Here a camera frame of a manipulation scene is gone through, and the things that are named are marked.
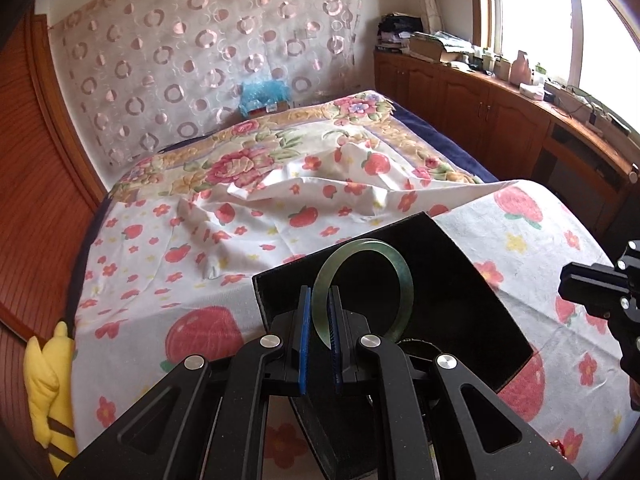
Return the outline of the green jade bangle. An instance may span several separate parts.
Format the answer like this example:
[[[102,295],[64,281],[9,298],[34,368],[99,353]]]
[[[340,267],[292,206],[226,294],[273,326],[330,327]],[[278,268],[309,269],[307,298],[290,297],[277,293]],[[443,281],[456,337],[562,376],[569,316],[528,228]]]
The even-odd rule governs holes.
[[[393,267],[399,282],[399,306],[396,318],[384,337],[391,342],[397,342],[405,331],[413,307],[413,279],[405,258],[389,244],[374,238],[360,238],[351,240],[329,255],[322,264],[312,286],[310,305],[311,319],[314,329],[326,348],[331,348],[331,330],[329,315],[326,313],[330,287],[333,278],[343,263],[358,252],[375,252],[383,256]]]

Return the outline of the black jewelry box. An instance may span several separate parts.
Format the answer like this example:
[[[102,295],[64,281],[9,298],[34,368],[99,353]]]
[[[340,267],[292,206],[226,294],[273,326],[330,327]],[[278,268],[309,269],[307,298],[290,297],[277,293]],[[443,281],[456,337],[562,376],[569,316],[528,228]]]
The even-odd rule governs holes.
[[[413,279],[413,307],[397,344],[412,367],[416,395],[435,477],[512,479],[530,468],[533,431],[499,398],[533,351],[506,307],[456,243],[425,214],[400,220],[355,238],[389,244],[405,258]],[[254,287],[265,323],[297,308],[300,289],[312,290],[334,248],[256,276]],[[363,315],[369,330],[384,337],[399,306],[392,265],[375,252],[358,252],[335,274],[342,307]],[[308,354],[307,393],[291,399],[309,447],[328,479],[360,479],[343,470],[332,420],[335,376],[331,348],[314,329]]]

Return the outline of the strawberry print white cloth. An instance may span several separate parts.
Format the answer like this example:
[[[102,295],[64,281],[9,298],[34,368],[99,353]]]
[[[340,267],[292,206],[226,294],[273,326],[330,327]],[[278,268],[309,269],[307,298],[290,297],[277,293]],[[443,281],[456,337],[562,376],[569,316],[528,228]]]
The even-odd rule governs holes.
[[[296,176],[287,164],[250,193],[112,200],[75,315],[72,403],[86,446],[191,353],[230,356],[264,326],[252,279],[319,249],[425,212],[452,238],[532,344],[502,398],[559,440],[587,479],[604,471],[638,420],[608,326],[556,291],[562,266],[605,262],[567,207],[541,185],[409,179],[393,164]]]

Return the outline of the wooden side cabinet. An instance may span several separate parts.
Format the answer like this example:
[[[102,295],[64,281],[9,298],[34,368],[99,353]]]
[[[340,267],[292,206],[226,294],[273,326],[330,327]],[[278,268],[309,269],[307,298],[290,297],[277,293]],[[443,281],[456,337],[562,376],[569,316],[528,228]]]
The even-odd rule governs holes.
[[[503,81],[409,55],[375,52],[375,88],[425,120],[500,180],[534,180],[597,234],[639,195],[631,163],[547,102]]]

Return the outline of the navy blue blanket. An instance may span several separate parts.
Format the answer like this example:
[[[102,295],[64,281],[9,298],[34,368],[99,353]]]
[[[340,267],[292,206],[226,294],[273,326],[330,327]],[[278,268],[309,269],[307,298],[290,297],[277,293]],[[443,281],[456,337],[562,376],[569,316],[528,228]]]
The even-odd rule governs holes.
[[[409,112],[405,107],[395,101],[393,104],[394,117],[402,122],[408,129],[415,133],[426,143],[430,144],[435,150],[442,153],[446,159],[453,162],[456,166],[467,171],[475,177],[480,178],[485,183],[495,183],[498,179],[488,171],[478,160],[476,160],[467,151],[449,139],[448,136],[440,133],[429,122],[420,118],[418,115]]]

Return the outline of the floral bed quilt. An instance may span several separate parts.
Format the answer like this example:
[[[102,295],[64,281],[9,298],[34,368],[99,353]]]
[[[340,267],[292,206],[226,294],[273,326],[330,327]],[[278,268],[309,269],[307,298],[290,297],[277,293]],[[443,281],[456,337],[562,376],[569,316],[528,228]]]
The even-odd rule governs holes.
[[[393,164],[409,179],[481,184],[485,177],[454,162],[397,118],[398,105],[367,90],[336,100],[247,119],[137,162],[108,193],[126,205],[154,197],[193,196],[234,185],[253,193],[271,171],[293,164],[296,176],[330,174],[373,178]]]

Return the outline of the yellow plush toy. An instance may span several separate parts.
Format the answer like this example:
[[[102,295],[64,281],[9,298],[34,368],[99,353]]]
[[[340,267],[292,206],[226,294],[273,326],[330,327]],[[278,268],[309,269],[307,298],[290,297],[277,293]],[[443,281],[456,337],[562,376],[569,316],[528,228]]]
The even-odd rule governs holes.
[[[55,475],[77,456],[70,380],[75,343],[67,324],[58,322],[42,346],[27,341],[23,375],[34,439],[47,451]]]

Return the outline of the pink bottle on counter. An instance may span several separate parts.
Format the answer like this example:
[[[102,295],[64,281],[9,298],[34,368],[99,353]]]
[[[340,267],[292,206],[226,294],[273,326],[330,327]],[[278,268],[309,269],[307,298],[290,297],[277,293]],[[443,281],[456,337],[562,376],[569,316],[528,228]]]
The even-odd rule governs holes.
[[[515,87],[519,87],[521,84],[530,84],[532,81],[528,54],[523,50],[518,50],[518,55],[511,64],[509,81]]]

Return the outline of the blue wrapped box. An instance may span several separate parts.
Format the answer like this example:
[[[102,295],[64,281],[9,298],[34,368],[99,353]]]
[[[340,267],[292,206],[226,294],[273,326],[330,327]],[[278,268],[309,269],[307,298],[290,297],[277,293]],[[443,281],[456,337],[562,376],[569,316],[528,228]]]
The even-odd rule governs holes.
[[[291,90],[282,80],[244,82],[241,86],[239,110],[243,117],[260,110],[274,110],[280,103],[291,103]]]

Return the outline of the pile of clutter on cabinet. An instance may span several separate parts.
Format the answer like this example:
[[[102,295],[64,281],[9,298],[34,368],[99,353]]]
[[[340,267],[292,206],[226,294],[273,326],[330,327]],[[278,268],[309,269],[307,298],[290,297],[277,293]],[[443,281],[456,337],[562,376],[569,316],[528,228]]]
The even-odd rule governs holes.
[[[378,22],[378,51],[400,53],[439,63],[472,58],[474,48],[469,41],[448,32],[424,32],[418,16],[391,13]]]

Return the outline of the pink circle pattern curtain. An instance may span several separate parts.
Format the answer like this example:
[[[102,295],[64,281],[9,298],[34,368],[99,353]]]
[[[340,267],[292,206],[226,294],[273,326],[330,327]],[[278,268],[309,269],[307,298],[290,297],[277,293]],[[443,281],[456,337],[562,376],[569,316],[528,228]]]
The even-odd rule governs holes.
[[[78,134],[125,168],[228,126],[245,88],[297,104],[352,84],[360,0],[92,0],[50,30]]]

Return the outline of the window with frame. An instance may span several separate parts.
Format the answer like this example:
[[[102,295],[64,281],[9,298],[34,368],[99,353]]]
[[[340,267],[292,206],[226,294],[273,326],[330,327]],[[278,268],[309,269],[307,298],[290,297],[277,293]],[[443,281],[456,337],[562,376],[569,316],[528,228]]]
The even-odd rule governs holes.
[[[639,107],[639,35],[612,0],[480,0],[483,41],[594,96],[621,115]]]

